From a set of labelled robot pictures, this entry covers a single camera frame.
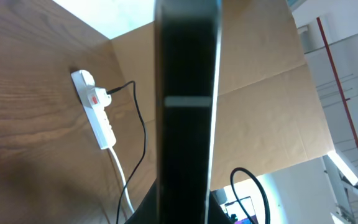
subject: red pipe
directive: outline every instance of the red pipe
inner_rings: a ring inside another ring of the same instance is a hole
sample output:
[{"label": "red pipe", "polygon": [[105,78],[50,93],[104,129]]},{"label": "red pipe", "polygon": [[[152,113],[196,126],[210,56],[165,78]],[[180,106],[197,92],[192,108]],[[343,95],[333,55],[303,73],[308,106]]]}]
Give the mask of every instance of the red pipe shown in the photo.
[{"label": "red pipe", "polygon": [[328,58],[329,58],[329,62],[331,64],[331,68],[333,69],[333,72],[334,72],[335,81],[336,81],[336,84],[338,85],[338,89],[339,89],[339,93],[341,95],[342,103],[343,103],[343,106],[345,107],[346,116],[347,116],[347,119],[349,120],[349,124],[351,125],[353,138],[354,138],[354,141],[356,142],[356,147],[357,147],[357,150],[358,150],[358,137],[357,137],[356,129],[354,127],[353,120],[352,120],[349,108],[347,107],[346,98],[345,98],[345,94],[343,93],[341,81],[339,80],[339,76],[338,76],[338,73],[336,71],[336,67],[335,67],[335,64],[334,64],[334,59],[333,59],[333,56],[331,55],[331,51],[330,51],[329,46],[328,46],[328,41],[327,41],[327,38],[326,38],[326,34],[324,33],[323,25],[322,25],[321,20],[320,20],[319,17],[317,18],[317,23],[318,23],[318,27],[320,28],[320,33],[321,33],[321,36],[322,36],[323,41],[324,41],[324,46],[325,46],[327,54],[328,54]]}]

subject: white cable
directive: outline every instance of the white cable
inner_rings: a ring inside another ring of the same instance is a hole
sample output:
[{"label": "white cable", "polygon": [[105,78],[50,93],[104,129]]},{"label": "white cable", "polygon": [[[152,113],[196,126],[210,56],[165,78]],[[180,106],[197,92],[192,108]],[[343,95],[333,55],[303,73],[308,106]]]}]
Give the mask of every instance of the white cable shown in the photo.
[{"label": "white cable", "polygon": [[[114,152],[114,149],[112,147],[109,147],[109,149],[110,149],[111,154],[112,154],[112,156],[113,156],[113,158],[116,161],[116,164],[118,166],[118,170],[119,170],[119,173],[121,175],[121,180],[122,180],[122,187],[124,187],[127,184],[127,182],[125,180],[125,176],[124,176],[124,171],[122,171],[121,164],[119,163],[117,154],[116,154],[116,152]],[[135,213],[134,207],[132,207],[131,200],[129,199],[128,188],[125,188],[125,198],[127,200],[129,209],[131,210],[132,214]]]}]

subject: white power strip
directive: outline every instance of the white power strip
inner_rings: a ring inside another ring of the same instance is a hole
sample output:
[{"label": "white power strip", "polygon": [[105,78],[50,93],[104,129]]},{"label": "white power strip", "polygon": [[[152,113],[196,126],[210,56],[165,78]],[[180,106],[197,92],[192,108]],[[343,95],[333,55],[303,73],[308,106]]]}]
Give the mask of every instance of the white power strip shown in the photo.
[{"label": "white power strip", "polygon": [[92,75],[86,70],[79,70],[71,74],[73,83],[91,123],[94,135],[101,149],[113,147],[116,137],[111,129],[109,118],[104,107],[110,105],[111,96],[104,88],[95,87]]}]

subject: white plug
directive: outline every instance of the white plug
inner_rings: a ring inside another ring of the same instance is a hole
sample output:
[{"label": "white plug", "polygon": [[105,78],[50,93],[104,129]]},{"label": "white plug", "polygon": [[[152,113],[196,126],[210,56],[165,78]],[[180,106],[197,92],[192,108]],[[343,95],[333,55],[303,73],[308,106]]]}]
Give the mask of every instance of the white plug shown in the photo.
[{"label": "white plug", "polygon": [[100,149],[113,147],[116,137],[104,112],[104,108],[111,103],[111,96],[106,93],[106,89],[95,87],[92,75],[86,70],[73,72],[71,78]]}]

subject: wooden table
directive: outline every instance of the wooden table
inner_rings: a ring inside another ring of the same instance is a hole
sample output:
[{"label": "wooden table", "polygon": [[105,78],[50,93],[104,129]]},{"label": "wooden table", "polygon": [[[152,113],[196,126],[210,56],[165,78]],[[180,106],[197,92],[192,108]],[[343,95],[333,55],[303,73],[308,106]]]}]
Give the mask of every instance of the wooden table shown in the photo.
[{"label": "wooden table", "polygon": [[[115,222],[121,183],[77,98],[76,69],[105,88],[124,84],[110,41],[59,5],[0,0],[0,223]],[[106,112],[128,177],[143,141],[130,91]],[[135,207],[155,178],[150,138],[129,186]]]}]

